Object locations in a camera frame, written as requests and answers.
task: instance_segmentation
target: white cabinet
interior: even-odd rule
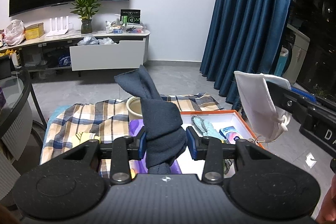
[[[111,45],[70,47],[72,70],[138,68],[143,64],[146,39],[120,40]]]

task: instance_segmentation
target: dark blue towel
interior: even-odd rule
[[[114,77],[119,86],[140,97],[147,138],[146,167],[150,174],[170,174],[170,166],[186,148],[186,133],[177,106],[163,101],[144,66]]]

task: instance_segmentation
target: yellow cloth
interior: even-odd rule
[[[77,132],[75,136],[71,137],[72,148],[92,139],[98,140],[100,143],[100,137],[96,136],[95,133]]]
[[[4,53],[0,53],[0,57],[1,57],[1,56],[5,56],[5,55],[8,55],[8,54],[13,54],[13,53],[16,53],[16,51],[13,51],[13,50],[6,50]]]

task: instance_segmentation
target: white plastic bag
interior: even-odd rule
[[[114,44],[114,41],[109,37],[106,37],[106,38],[103,38],[103,39],[98,39],[98,42],[99,42],[100,45]]]
[[[98,45],[99,42],[97,38],[95,38],[93,35],[89,34],[83,38],[83,40],[79,41],[77,43],[78,46],[84,46],[84,45]]]
[[[5,29],[5,42],[9,46],[20,44],[26,38],[22,20],[14,19]]]

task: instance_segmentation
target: checkered blanket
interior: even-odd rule
[[[206,111],[223,109],[209,94],[162,96],[180,111]],[[96,104],[75,104],[53,120],[46,132],[41,164],[72,148],[71,137],[77,132],[91,132],[100,136],[101,143],[128,135],[127,100],[110,99]],[[111,160],[102,160],[101,176],[108,177]]]

